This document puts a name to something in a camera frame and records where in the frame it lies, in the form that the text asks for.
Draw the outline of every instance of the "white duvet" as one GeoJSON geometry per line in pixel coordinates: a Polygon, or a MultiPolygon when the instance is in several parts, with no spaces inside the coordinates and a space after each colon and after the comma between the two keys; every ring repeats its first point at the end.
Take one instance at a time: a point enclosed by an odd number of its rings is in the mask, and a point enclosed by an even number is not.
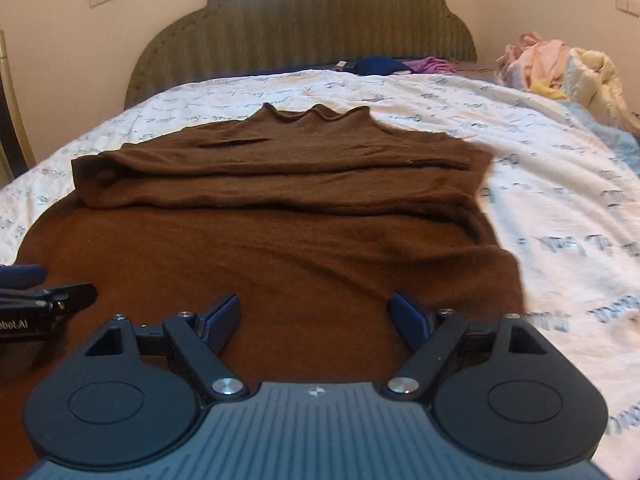
{"type": "Polygon", "coordinates": [[[494,163],[482,209],[518,257],[530,320],[604,394],[610,419],[594,460],[640,476],[640,180],[562,105],[457,76],[360,78],[305,71],[184,85],[75,140],[0,192],[0,264],[71,192],[70,160],[184,126],[287,110],[369,105],[401,128],[482,144],[494,163]]]}

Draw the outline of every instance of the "brown fabric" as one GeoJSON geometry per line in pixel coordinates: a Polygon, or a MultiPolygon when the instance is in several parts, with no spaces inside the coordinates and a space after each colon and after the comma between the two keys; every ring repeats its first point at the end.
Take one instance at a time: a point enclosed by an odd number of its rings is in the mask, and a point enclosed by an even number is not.
{"type": "Polygon", "coordinates": [[[409,355],[386,312],[399,288],[473,318],[521,312],[516,260],[474,200],[490,159],[446,134],[381,126],[365,107],[265,105],[75,160],[76,192],[18,260],[100,296],[48,346],[0,348],[2,467],[15,476],[34,460],[25,394],[116,312],[157,323],[238,293],[223,359],[251,385],[384,380],[409,355]]]}

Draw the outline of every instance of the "green striped headboard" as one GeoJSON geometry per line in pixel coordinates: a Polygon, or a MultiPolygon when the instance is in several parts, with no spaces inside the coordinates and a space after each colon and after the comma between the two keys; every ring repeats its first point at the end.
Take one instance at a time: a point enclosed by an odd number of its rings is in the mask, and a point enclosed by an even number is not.
{"type": "Polygon", "coordinates": [[[209,0],[146,47],[125,107],[173,86],[365,56],[476,60],[444,0],[209,0]]]}

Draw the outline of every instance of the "black object on bed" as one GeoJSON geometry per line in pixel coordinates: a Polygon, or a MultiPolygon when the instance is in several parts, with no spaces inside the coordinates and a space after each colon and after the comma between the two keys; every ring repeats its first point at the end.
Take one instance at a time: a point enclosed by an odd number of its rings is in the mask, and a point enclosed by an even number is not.
{"type": "Polygon", "coordinates": [[[235,294],[159,326],[117,314],[28,398],[44,461],[27,478],[606,480],[588,462],[606,404],[528,322],[468,322],[401,293],[389,313],[415,354],[382,389],[263,383],[252,396],[216,357],[239,323],[235,294]],[[461,370],[475,352],[490,357],[461,370]]]}
{"type": "Polygon", "coordinates": [[[91,283],[43,290],[0,288],[0,343],[46,338],[58,318],[90,307],[97,297],[91,283]]]}

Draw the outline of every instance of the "pile of clothes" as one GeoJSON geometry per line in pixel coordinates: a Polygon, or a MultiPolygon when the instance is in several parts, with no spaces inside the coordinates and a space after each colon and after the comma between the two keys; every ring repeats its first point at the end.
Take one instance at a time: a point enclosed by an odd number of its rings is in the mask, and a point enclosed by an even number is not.
{"type": "Polygon", "coordinates": [[[357,61],[341,61],[337,69],[356,75],[453,74],[456,72],[453,63],[435,56],[409,61],[399,61],[386,56],[364,57],[357,61]]]}
{"type": "Polygon", "coordinates": [[[603,52],[526,32],[518,44],[507,45],[497,63],[498,83],[579,103],[600,124],[640,137],[640,120],[627,109],[616,66],[603,52]]]}

